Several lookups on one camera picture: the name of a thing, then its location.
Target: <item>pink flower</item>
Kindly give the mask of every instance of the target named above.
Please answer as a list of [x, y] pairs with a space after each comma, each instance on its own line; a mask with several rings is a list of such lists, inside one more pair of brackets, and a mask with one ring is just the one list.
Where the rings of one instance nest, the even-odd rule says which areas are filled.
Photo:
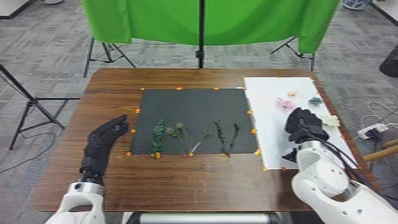
[[287, 108], [287, 109], [294, 109], [296, 106], [294, 106], [294, 103], [291, 100], [284, 100], [282, 98], [277, 97], [277, 104]]

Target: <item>tripod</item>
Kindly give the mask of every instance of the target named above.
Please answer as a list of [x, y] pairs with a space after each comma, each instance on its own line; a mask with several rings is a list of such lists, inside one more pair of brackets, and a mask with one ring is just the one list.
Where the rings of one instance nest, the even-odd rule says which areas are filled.
[[[10, 87], [14, 88], [17, 93], [21, 94], [21, 96], [28, 99], [24, 110], [22, 110], [22, 115], [21, 115], [21, 120], [19, 120], [19, 124], [17, 124], [17, 128], [15, 128], [15, 133], [14, 133], [14, 137], [12, 137], [12, 142], [10, 142], [10, 146], [8, 146], [8, 150], [12, 150], [14, 144], [15, 144], [17, 135], [24, 131], [31, 130], [33, 128], [40, 127], [46, 124], [56, 124], [58, 127], [62, 129], [65, 129], [63, 125], [60, 124], [60, 122], [56, 120], [56, 117], [58, 117], [60, 111], [62, 111], [62, 109], [65, 107], [67, 101], [69, 100], [79, 100], [79, 98], [38, 98], [38, 97], [33, 97], [30, 95], [26, 89], [22, 88], [21, 83], [17, 82], [14, 76], [10, 75], [7, 69], [3, 68], [1, 64], [0, 64], [0, 71], [1, 71], [1, 73], [5, 75], [5, 77], [0, 75], [0, 78], [3, 79], [5, 83], [10, 85]], [[51, 115], [51, 113], [47, 112], [47, 110], [44, 109], [44, 107], [40, 105], [40, 101], [51, 101], [51, 100], [62, 100], [63, 101], [62, 105], [58, 107], [58, 110], [54, 112], [54, 115]], [[22, 128], [22, 124], [24, 124], [24, 120], [26, 120], [26, 116], [28, 116], [31, 107], [35, 107], [38, 109], [42, 115], [47, 118], [47, 121], [44, 121], [38, 124], [31, 125], [30, 127]]]
[[314, 53], [312, 53], [312, 56], [310, 56], [310, 57], [305, 57], [303, 54], [298, 53], [298, 52], [294, 51], [294, 49], [293, 49], [291, 46], [289, 46], [289, 42], [291, 42], [294, 39], [296, 39], [296, 37], [293, 37], [293, 38], [285, 41], [285, 43], [277, 47], [277, 49], [269, 52], [269, 54], [273, 54], [273, 53], [280, 50], [282, 47], [287, 47], [289, 50], [291, 50], [293, 53], [294, 53], [294, 56], [296, 56], [298, 58], [305, 58], [305, 59], [309, 59], [309, 61], [310, 61], [310, 65], [309, 65], [309, 66], [310, 66], [310, 71], [314, 71]]
[[[133, 64], [127, 56], [124, 55], [118, 47], [115, 46], [115, 44], [104, 44], [104, 43], [101, 43], [101, 45], [102, 45], [102, 51], [104, 51], [104, 55], [106, 55], [106, 60], [97, 60], [97, 59], [92, 59], [90, 58], [92, 50], [94, 50], [92, 49], [94, 48], [94, 43], [95, 43], [95, 40], [94, 40], [94, 37], [92, 37], [90, 38], [90, 47], [88, 47], [86, 61], [85, 61], [85, 69], [83, 69], [83, 78], [86, 78], [86, 72], [88, 72], [88, 67], [90, 67], [90, 62], [92, 61], [101, 61], [104, 63], [113, 63], [118, 58], [124, 58], [126, 61], [127, 61], [127, 63], [129, 63], [129, 65], [133, 66], [133, 68], [136, 68], [136, 66], [134, 66], [134, 64]], [[118, 52], [118, 54], [120, 54], [118, 58], [115, 58], [115, 59], [111, 59], [111, 57], [110, 57], [110, 51], [111, 50], [115, 50]]]

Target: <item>white paper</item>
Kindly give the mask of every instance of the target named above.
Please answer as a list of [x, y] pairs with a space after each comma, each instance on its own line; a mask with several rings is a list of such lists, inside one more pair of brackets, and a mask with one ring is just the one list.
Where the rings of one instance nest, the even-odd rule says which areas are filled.
[[[277, 98], [291, 100], [294, 106], [301, 107], [301, 109], [309, 109], [316, 115], [330, 115], [323, 103], [317, 106], [309, 104], [309, 99], [312, 97], [321, 98], [312, 80], [307, 77], [252, 77], [245, 78], [245, 88], [253, 127], [257, 129], [257, 143], [262, 150], [262, 165], [268, 170], [278, 170], [280, 167], [296, 169], [296, 163], [282, 159], [285, 150], [296, 147], [296, 144], [287, 142], [289, 134], [284, 131], [285, 119], [293, 109], [280, 106]], [[287, 93], [293, 91], [296, 91], [296, 96], [287, 97]], [[330, 143], [355, 161], [346, 142], [341, 138], [339, 129], [323, 125], [323, 130], [330, 135]]]

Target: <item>green plant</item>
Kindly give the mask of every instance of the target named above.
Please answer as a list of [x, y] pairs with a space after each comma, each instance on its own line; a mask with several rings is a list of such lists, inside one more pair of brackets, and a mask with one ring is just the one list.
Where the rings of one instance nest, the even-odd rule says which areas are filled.
[[223, 136], [223, 129], [221, 129], [221, 123], [220, 121], [214, 122], [216, 127], [216, 136], [220, 139], [220, 152], [229, 156], [227, 150], [225, 150], [225, 136]]
[[209, 131], [206, 131], [206, 130], [202, 131], [202, 137], [200, 137], [200, 140], [195, 143], [193, 147], [190, 144], [193, 139], [190, 138], [188, 131], [186, 131], [186, 128], [184, 128], [184, 125], [181, 122], [177, 122], [174, 128], [172, 127], [165, 128], [165, 134], [177, 139], [182, 149], [184, 149], [188, 155], [191, 156], [193, 152], [197, 150], [197, 147], [202, 143], [202, 140], [211, 136]]
[[200, 140], [198, 140], [198, 142], [195, 143], [195, 146], [193, 146], [193, 148], [191, 148], [191, 150], [190, 150], [190, 153], [195, 152], [195, 149], [197, 149], [198, 145], [202, 144], [202, 140], [204, 140], [209, 136], [211, 136], [211, 133], [209, 133], [207, 130], [204, 130], [204, 131], [202, 131], [202, 137], [200, 137]]
[[218, 135], [218, 139], [220, 139], [220, 151], [223, 153], [223, 155], [229, 157], [229, 153], [232, 151], [232, 147], [234, 147], [234, 141], [236, 141], [236, 137], [239, 134], [239, 126], [237, 124], [232, 124], [232, 128], [234, 128], [234, 132], [232, 132], [232, 138], [230, 138], [230, 142], [229, 142], [229, 148], [225, 147], [225, 135], [223, 135], [223, 129], [221, 129], [221, 123], [220, 121], [214, 122], [214, 127], [216, 127], [216, 135]]
[[156, 123], [156, 126], [152, 128], [152, 138], [154, 138], [154, 141], [152, 141], [152, 155], [158, 157], [159, 155], [159, 152], [163, 151], [163, 147], [165, 147], [165, 144], [163, 144], [163, 132], [165, 132], [165, 120], [161, 119]]

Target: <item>black mat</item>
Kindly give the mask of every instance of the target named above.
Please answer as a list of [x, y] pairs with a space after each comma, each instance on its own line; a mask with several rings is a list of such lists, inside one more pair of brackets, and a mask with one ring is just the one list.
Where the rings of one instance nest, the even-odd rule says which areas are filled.
[[[207, 130], [211, 132], [211, 136], [202, 141], [195, 154], [221, 153], [213, 122], [221, 122], [227, 145], [234, 134], [236, 123], [241, 129], [229, 153], [253, 153], [257, 143], [246, 111], [246, 98], [239, 89], [143, 90], [131, 153], [150, 153], [152, 128], [161, 119], [165, 120], [166, 127], [174, 127], [177, 122], [182, 123], [188, 135], [193, 138], [193, 144], [200, 140], [202, 131]], [[186, 154], [175, 138], [165, 135], [163, 143], [165, 148], [161, 154]]]

